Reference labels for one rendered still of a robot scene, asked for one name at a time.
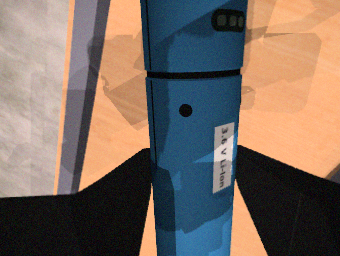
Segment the blue electric screwdriver barrel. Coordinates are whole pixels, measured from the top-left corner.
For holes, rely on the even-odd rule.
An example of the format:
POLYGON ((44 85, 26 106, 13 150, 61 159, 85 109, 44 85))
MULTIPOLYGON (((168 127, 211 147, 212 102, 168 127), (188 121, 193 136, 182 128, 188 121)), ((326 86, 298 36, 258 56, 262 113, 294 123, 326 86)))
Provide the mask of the blue electric screwdriver barrel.
POLYGON ((157 256, 230 256, 248 0, 140 0, 157 256))

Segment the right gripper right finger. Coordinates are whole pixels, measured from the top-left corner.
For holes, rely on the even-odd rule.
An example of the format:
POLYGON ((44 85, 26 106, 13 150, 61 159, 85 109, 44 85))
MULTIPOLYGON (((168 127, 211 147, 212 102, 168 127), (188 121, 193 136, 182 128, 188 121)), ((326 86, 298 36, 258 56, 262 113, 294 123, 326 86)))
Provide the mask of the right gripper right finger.
POLYGON ((268 256, 340 256, 340 184, 237 145, 235 180, 268 256))

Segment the grey shallow rectangular tray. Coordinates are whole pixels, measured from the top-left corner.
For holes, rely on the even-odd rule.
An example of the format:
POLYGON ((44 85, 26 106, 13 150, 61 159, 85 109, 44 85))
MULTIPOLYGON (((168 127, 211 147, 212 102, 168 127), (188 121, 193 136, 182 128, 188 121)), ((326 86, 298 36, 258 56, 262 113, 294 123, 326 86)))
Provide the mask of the grey shallow rectangular tray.
POLYGON ((340 184, 340 169, 329 180, 340 184))

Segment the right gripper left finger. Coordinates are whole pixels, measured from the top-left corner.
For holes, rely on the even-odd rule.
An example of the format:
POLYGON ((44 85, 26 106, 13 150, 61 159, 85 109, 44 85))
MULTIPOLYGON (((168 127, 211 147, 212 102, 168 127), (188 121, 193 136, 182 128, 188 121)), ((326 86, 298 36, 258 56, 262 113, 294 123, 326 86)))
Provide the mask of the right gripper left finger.
POLYGON ((75 194, 0 198, 0 256, 139 256, 150 158, 143 148, 75 194))

